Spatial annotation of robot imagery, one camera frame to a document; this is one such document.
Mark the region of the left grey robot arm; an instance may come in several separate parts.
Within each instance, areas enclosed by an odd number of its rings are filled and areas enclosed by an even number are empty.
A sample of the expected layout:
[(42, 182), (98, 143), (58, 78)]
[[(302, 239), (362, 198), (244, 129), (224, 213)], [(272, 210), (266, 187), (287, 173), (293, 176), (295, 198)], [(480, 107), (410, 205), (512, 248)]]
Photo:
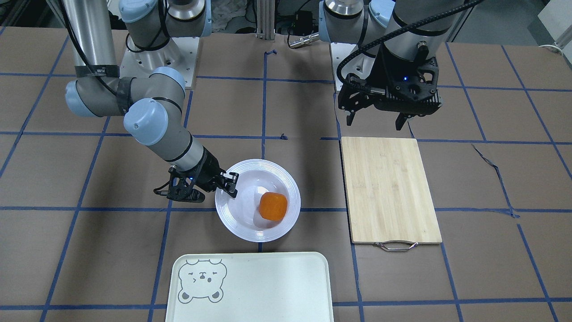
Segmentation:
[(410, 118), (442, 106), (436, 52), (456, 14), (478, 0), (321, 0), (323, 42), (353, 43), (334, 71), (341, 82), (338, 108), (351, 126), (358, 111), (374, 106), (396, 112), (396, 130)]

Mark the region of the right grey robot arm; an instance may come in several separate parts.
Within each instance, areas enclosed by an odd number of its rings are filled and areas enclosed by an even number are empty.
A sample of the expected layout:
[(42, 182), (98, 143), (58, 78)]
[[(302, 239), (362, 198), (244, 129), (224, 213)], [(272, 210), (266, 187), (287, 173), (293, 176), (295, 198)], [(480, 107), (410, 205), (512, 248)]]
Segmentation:
[(125, 130), (170, 164), (169, 180), (153, 191), (170, 200), (202, 203), (206, 192), (237, 196), (237, 173), (220, 168), (217, 158), (181, 123), (185, 79), (173, 38), (206, 37), (212, 32), (209, 0), (121, 0), (118, 8), (129, 34), (131, 53), (157, 53), (144, 77), (121, 76), (104, 0), (58, 0), (78, 59), (77, 78), (65, 89), (78, 116), (123, 118)]

